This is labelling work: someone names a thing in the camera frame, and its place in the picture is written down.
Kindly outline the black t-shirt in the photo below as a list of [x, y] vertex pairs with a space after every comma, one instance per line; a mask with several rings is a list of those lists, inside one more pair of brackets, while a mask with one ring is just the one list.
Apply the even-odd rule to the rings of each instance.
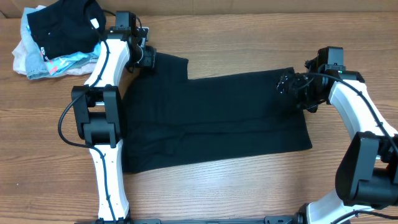
[[158, 54], [125, 92], [124, 172], [312, 147], [303, 112], [276, 90], [292, 68], [191, 80], [187, 66]]

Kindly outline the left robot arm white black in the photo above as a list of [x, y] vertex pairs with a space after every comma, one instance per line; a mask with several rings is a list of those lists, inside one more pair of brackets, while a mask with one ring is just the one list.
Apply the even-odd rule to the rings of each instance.
[[84, 85], [72, 89], [72, 108], [79, 137], [89, 149], [99, 195], [97, 223], [130, 223], [122, 171], [126, 124], [119, 83], [123, 70], [155, 67], [149, 28], [129, 11], [116, 12], [116, 23], [104, 32], [100, 55]]

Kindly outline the folded black shirt on pile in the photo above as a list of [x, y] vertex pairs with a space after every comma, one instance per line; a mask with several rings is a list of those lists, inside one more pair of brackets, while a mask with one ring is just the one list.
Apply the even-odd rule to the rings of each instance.
[[45, 61], [77, 52], [91, 53], [106, 18], [95, 0], [59, 0], [27, 15], [34, 42]]

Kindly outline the light blue printed garment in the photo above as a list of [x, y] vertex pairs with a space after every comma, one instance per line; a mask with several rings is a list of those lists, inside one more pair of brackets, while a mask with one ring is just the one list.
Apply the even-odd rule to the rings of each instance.
[[70, 55], [62, 55], [49, 59], [45, 55], [43, 47], [40, 48], [40, 55], [43, 56], [44, 65], [51, 77], [62, 75], [84, 75], [93, 72], [100, 56], [100, 44], [96, 44], [90, 53], [75, 52]]

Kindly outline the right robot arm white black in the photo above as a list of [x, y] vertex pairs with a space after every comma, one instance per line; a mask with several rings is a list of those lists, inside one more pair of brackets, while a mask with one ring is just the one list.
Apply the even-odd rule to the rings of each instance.
[[397, 206], [397, 130], [371, 100], [362, 75], [344, 66], [343, 56], [341, 47], [322, 48], [305, 62], [307, 72], [285, 73], [277, 83], [277, 91], [292, 95], [302, 110], [314, 113], [326, 103], [340, 114], [351, 143], [335, 188], [295, 215], [265, 217], [265, 223], [349, 223], [362, 214], [397, 219], [381, 213]]

